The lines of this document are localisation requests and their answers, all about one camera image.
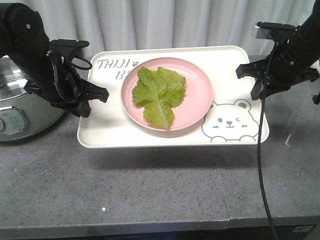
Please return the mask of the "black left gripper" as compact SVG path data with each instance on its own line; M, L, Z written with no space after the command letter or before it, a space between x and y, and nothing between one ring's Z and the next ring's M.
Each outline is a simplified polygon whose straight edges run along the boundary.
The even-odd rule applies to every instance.
M69 111L76 117L87 118L91 113L88 101L107 102L109 92L80 77L77 70L87 70L59 53L47 53L37 66L29 66L31 77L24 86L29 94L36 94L52 107Z

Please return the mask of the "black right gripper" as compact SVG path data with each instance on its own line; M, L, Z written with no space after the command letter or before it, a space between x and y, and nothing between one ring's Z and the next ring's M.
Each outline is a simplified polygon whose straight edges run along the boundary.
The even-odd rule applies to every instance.
M235 70L238 79L256 80L250 95L252 100L288 91L292 86L315 81L320 77L312 65L320 58L320 45L313 40L288 39L280 44L274 40L271 53L265 58L240 64Z

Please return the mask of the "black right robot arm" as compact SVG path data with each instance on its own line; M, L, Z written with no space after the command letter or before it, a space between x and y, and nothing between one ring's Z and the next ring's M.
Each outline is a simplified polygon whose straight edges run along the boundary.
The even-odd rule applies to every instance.
M311 15L300 26L259 21L252 28L257 39L274 41L264 59L240 64L237 78L256 79L250 92L253 100L288 91L305 81L314 82L320 74L312 65L320 58L320 2L315 1Z

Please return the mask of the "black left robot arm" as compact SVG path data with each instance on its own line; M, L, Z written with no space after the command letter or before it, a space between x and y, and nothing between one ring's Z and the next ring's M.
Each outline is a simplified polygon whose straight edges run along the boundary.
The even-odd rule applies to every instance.
M109 92L80 77L73 63L77 53L89 46L86 40L49 40L42 18L23 3L0 5L0 55L8 56L29 80L24 90L36 94L55 108L77 117L91 113L90 100L107 102Z

